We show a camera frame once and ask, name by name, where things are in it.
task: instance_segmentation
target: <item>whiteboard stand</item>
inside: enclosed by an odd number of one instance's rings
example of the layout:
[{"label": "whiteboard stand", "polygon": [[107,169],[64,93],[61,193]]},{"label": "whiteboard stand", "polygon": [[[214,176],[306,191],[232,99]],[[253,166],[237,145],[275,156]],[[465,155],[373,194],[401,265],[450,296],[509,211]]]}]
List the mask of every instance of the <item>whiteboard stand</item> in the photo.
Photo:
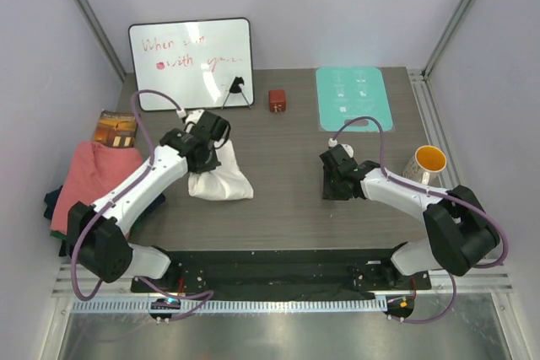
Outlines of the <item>whiteboard stand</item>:
[{"label": "whiteboard stand", "polygon": [[230,85],[229,93],[227,94],[227,97],[225,98],[225,101],[223,102],[223,105],[221,106],[221,110],[227,104],[227,100],[229,99],[230,94],[241,94],[244,100],[246,101],[247,106],[251,108],[250,102],[247,101],[247,98],[244,95],[244,92],[242,92],[242,87],[240,85],[242,86],[244,85],[244,79],[236,77],[235,80],[233,80],[233,84]]}]

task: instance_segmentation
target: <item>whiteboard frame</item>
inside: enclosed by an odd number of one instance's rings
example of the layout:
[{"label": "whiteboard frame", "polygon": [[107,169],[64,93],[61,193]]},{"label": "whiteboard frame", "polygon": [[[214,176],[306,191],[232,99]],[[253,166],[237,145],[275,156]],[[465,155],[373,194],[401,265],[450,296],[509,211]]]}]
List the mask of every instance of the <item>whiteboard frame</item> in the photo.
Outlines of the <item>whiteboard frame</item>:
[{"label": "whiteboard frame", "polygon": [[[135,75],[135,85],[137,86],[137,90],[140,90],[140,88],[138,87],[137,68],[135,67],[135,59],[133,58],[132,39],[131,39],[131,36],[129,35],[129,32],[132,29],[132,27],[136,27],[138,25],[205,23],[205,22],[208,22],[208,21],[230,21],[230,20],[245,20],[247,22],[247,34],[248,34],[248,39],[250,41],[250,66],[251,66],[251,84],[252,84],[252,87],[253,87],[253,101],[251,102],[250,105],[246,104],[246,107],[251,108],[251,106],[253,106],[255,104],[255,83],[253,81],[253,44],[251,43],[251,21],[247,17],[231,17],[231,18],[223,18],[223,19],[181,20],[181,21],[159,21],[159,22],[154,22],[154,23],[136,23],[136,24],[130,25],[127,28],[127,38],[129,39],[129,49],[130,49],[131,54],[132,54],[131,57],[132,57],[132,64],[133,64],[133,74]],[[138,106],[142,111],[144,111],[146,113],[153,113],[153,112],[159,113],[160,111],[172,111],[172,110],[174,110],[173,106],[171,106],[171,108],[167,109],[167,110],[145,110],[143,108],[143,106],[141,105],[141,96],[140,95],[138,97]],[[229,109],[230,108],[235,108],[235,107],[244,107],[244,105],[232,105],[230,107],[228,107],[227,105],[223,106],[223,108],[229,108]],[[222,109],[221,106],[200,107],[200,108],[204,108],[205,110],[216,110],[216,109],[221,110]]]}]

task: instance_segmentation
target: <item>white mug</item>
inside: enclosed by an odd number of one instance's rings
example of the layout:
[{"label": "white mug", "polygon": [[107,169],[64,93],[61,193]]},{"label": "white mug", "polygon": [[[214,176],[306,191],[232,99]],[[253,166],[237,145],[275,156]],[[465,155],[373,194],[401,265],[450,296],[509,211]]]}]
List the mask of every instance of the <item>white mug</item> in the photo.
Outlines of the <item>white mug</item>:
[{"label": "white mug", "polygon": [[430,185],[446,167],[446,156],[437,147],[423,145],[416,150],[403,170],[403,177]]}]

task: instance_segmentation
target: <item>red cube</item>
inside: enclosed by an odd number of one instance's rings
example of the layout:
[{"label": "red cube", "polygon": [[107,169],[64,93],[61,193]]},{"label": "red cube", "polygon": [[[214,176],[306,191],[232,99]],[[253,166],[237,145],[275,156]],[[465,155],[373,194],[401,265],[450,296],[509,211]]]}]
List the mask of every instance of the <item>red cube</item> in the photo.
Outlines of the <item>red cube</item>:
[{"label": "red cube", "polygon": [[271,113],[282,113],[287,109],[285,90],[275,89],[268,91],[268,109]]}]

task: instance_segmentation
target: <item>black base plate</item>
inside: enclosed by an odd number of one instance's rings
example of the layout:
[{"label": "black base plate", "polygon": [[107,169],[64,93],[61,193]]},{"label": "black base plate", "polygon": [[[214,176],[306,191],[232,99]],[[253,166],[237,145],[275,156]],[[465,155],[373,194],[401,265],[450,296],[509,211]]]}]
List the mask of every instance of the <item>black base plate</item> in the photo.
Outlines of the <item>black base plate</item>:
[{"label": "black base plate", "polygon": [[[225,301],[347,301],[371,299],[368,291],[409,290],[408,277],[391,287],[378,275],[391,249],[253,250],[167,252],[181,266],[186,293],[214,290]],[[416,289],[431,288],[429,276],[414,276]],[[137,283],[137,293],[149,292]]]}]

